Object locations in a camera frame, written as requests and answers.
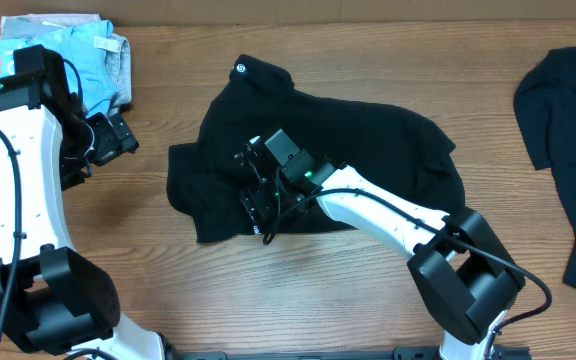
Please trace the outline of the black t-shirt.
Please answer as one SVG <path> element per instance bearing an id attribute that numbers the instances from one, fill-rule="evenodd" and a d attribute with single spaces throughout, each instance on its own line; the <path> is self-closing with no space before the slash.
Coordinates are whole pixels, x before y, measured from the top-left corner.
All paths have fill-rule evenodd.
<path id="1" fill-rule="evenodd" d="M 412 203 L 448 213 L 465 206 L 451 159 L 455 145 L 433 121 L 398 106 L 306 94 L 288 71 L 242 54 L 211 102 L 197 141 L 168 152 L 167 197 L 192 217 L 198 242 L 253 234 L 239 191 L 254 175 L 236 155 L 274 127 L 315 159 L 344 162 Z"/>

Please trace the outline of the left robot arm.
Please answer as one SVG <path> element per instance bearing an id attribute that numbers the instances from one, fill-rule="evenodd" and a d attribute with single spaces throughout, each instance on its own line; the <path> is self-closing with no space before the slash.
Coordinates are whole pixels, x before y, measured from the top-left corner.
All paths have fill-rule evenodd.
<path id="1" fill-rule="evenodd" d="M 110 276 L 80 255 L 62 193 L 138 143 L 120 116 L 88 115 L 72 64 L 40 45 L 0 78 L 0 340 L 69 359 L 174 359 L 129 319 Z"/>

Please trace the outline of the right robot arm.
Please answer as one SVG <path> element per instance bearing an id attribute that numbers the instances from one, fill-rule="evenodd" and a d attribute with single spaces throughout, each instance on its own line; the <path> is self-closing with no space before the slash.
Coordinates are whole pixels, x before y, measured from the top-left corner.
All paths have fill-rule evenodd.
<path id="1" fill-rule="evenodd" d="M 240 202 L 264 244 L 281 225 L 321 210 L 406 261 L 427 311 L 445 331 L 437 358 L 501 358 L 494 342 L 525 277 L 479 213 L 411 203 L 350 165 L 314 158 L 282 129 L 250 139 L 234 158 L 249 177 Z"/>

